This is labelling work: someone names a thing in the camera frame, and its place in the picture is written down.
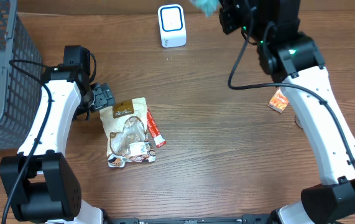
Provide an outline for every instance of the wire mesh basket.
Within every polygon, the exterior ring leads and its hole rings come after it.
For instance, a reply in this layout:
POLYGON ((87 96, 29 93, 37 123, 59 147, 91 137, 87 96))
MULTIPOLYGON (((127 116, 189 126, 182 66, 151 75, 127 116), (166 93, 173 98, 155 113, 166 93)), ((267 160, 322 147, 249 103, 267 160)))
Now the wire mesh basket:
MULTIPOLYGON (((0 0, 0 149, 17 148, 24 142, 40 103, 40 85, 14 70, 11 59, 42 61, 17 15, 17 0, 0 0)), ((39 66, 17 65, 40 77, 39 66)))

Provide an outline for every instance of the wood grain surface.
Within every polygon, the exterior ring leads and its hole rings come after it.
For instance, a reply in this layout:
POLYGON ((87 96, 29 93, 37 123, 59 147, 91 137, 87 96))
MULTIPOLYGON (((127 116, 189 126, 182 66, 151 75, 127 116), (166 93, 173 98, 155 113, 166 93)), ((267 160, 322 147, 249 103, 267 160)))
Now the wood grain surface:
MULTIPOLYGON (((355 11, 301 12, 301 30, 326 59, 335 97, 355 136, 355 11)), ((267 103, 275 88, 233 91, 231 67, 244 39, 223 34, 217 16, 186 17, 187 44, 163 49, 156 15, 22 18, 47 65, 62 63, 65 45, 97 59, 96 81, 117 101, 146 97, 167 144, 152 164, 110 169, 99 113, 74 121, 67 161, 83 199, 111 217, 226 217, 269 213, 319 184, 311 147, 288 107, 267 103)), ((235 85, 270 82, 250 46, 235 85)), ((16 150, 0 151, 3 156, 16 150)), ((6 201, 0 180, 0 221, 6 201)), ((355 223, 355 215, 343 220, 355 223)), ((9 213, 9 222, 17 223, 9 213)))
MULTIPOLYGON (((199 12, 189 0, 19 0, 19 12, 59 15, 156 14, 165 4, 180 4, 185 13, 199 12)), ((305 0, 303 11, 355 10, 353 0, 305 0)))

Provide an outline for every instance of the snack bag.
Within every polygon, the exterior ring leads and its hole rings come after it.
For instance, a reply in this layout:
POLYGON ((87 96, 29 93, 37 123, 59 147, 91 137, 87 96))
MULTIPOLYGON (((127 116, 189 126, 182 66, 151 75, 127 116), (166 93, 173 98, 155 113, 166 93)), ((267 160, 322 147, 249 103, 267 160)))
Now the snack bag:
POLYGON ((108 166, 124 167, 126 162, 154 162, 155 151, 147 138, 145 98, 126 100, 100 110, 107 135, 108 166))
POLYGON ((284 109, 288 106, 289 100, 281 91, 281 88, 275 92, 274 96, 272 96, 269 107, 278 111, 279 113, 284 112, 284 109))

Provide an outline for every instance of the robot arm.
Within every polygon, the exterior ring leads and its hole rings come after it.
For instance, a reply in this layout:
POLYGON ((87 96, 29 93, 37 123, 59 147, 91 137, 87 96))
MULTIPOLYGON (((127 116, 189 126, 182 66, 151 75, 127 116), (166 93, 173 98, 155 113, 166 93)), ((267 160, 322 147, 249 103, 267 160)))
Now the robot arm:
POLYGON ((100 110, 115 101, 108 84, 90 85, 87 49, 67 46, 64 54, 64 64, 48 67, 42 75, 42 82, 52 94, 52 107, 27 170, 21 170, 21 164, 32 149, 48 106, 49 97, 43 87, 30 133, 16 156, 2 158, 0 175, 10 197, 19 172, 26 172, 11 199, 12 211, 19 221, 101 224, 106 222, 107 214, 82 200, 79 181, 65 160, 65 145, 76 115, 100 110), (45 182, 30 183, 29 179, 37 174, 43 174, 45 182))
POLYGON ((274 83, 295 84, 326 100, 349 145, 347 149, 330 113, 318 99, 302 90, 282 87, 309 139, 321 184, 303 190, 301 201, 274 211, 267 224, 330 223, 354 214, 355 161, 347 153, 350 150, 355 159, 355 139, 333 96, 318 47, 311 38, 298 32, 300 0, 220 0, 220 3, 219 19, 224 33, 242 27, 242 35, 256 41, 260 65, 274 83))
MULTIPOLYGON (((47 150, 53 150, 55 153, 61 152, 65 156, 65 145, 70 132, 72 118, 81 101, 80 91, 76 82, 67 82, 66 80, 49 81, 46 85, 52 92, 52 109, 50 110, 43 135, 40 138, 41 143, 37 146, 34 155, 43 155, 47 150)), ((41 97, 34 123, 27 139, 19 148, 18 154, 23 152, 24 156, 28 156, 40 125, 42 125, 48 101, 47 92, 43 87, 41 97)))

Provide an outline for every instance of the black cable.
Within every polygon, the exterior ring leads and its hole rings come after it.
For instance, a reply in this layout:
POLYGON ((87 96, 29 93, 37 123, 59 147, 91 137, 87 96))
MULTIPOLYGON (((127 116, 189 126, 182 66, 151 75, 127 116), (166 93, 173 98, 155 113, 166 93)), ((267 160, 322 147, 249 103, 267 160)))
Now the black cable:
MULTIPOLYGON (((242 33, 242 36, 244 37, 245 40, 247 39, 247 37, 246 37, 246 35, 245 35, 244 33, 242 33)), ((256 45, 257 45, 256 42, 250 42, 250 41, 249 41, 249 44, 250 44, 250 45, 253 45, 253 46, 256 46, 256 45)))
MULTIPOLYGON (((346 148, 347 155, 349 156, 349 161, 350 161, 351 165, 353 165, 354 170, 355 170, 355 158, 354 158, 354 156, 353 156, 353 154, 352 154, 352 152, 350 150, 349 143, 348 143, 348 141, 346 139, 346 136, 344 135, 344 132, 343 132, 343 129, 342 129, 341 125, 340 125, 340 122, 339 122, 338 118, 336 117, 335 113, 333 112, 332 108, 328 104, 328 102, 326 100, 324 100, 320 95, 316 94, 315 92, 313 92, 313 91, 311 91, 311 90, 309 90, 309 89, 307 89, 305 87, 302 87, 302 86, 299 86, 299 85, 295 85, 295 84, 290 84, 290 83, 262 83, 262 84, 255 84, 255 85, 246 85, 246 86, 232 86, 231 85, 231 80, 233 79, 234 72, 237 69, 237 66, 238 66, 239 62, 241 61, 241 58, 242 58, 242 55, 245 52, 247 43, 249 42, 249 38, 252 35, 252 24, 253 24, 253 16, 251 15, 251 27, 249 28, 248 36, 247 36, 247 39, 244 42, 244 45, 242 46, 241 52, 239 53, 238 58, 235 61, 235 64, 234 64, 233 68, 231 69, 231 73, 230 73, 229 78, 228 78, 228 87, 230 87, 230 89, 232 89, 232 90, 248 90, 248 89, 253 89, 253 88, 263 88, 263 87, 270 87, 270 86, 288 87, 288 88, 296 88, 298 90, 301 90, 301 91, 304 91, 306 93, 311 94, 312 96, 314 96, 320 102, 321 105, 325 106, 325 108, 330 113, 330 115, 331 115, 331 117, 332 117, 332 119, 333 119, 333 121, 334 121, 334 123, 336 125, 336 128, 339 131, 339 134, 340 134, 340 137, 341 137, 342 142, 344 144, 344 147, 346 148)), ((267 41, 268 31, 274 25, 275 24, 273 22, 269 22, 267 27, 265 28, 265 32, 264 32, 264 36, 263 36, 263 44, 264 45, 266 45, 266 43, 267 43, 266 41, 267 41)))
POLYGON ((89 79, 89 83, 93 82, 95 80, 96 77, 96 70, 97 70, 97 62, 96 62, 96 58, 95 55, 93 53, 90 52, 91 57, 93 58, 93 61, 95 63, 95 69, 93 70, 93 74, 91 75, 90 79, 89 79))
POLYGON ((50 109, 52 107, 52 101, 53 101, 52 93, 50 92, 49 88, 47 88, 47 86, 40 79, 38 79, 37 77, 31 75, 30 73, 24 71, 23 69, 19 68, 17 65, 15 65, 16 62, 31 63, 33 65, 38 65, 38 66, 41 66, 41 67, 44 67, 44 68, 47 68, 48 66, 43 65, 41 63, 37 63, 37 62, 32 62, 32 61, 29 61, 29 60, 10 60, 9 61, 9 64, 11 65, 11 67, 15 68, 17 71, 23 73, 24 75, 27 75, 28 77, 30 77, 31 79, 35 80, 42 87, 45 88, 45 90, 47 92, 47 95, 48 95, 48 104, 47 104, 47 110, 46 110, 45 118, 43 119, 42 125, 40 126, 40 129, 39 129, 39 132, 38 132, 38 135, 36 136, 36 138, 34 140, 34 145, 32 146, 32 149, 30 150, 29 155, 27 156, 27 159, 25 160, 24 165, 21 168, 21 171, 19 172, 19 174, 17 176, 16 183, 14 184, 14 186, 13 186, 13 188, 12 188, 10 194, 9 194, 9 198, 7 199, 6 205, 4 206, 4 211, 3 211, 3 216, 2 216, 2 224, 6 224, 7 213, 9 212, 9 208, 10 208, 10 205, 11 205, 12 198, 16 194, 17 186, 18 186, 18 183, 21 181, 21 178, 26 175, 29 162, 32 159, 32 156, 34 155, 36 147, 39 144, 40 137, 42 137, 43 131, 45 129, 45 125, 46 125, 46 122, 48 120, 48 116, 50 114, 50 109))

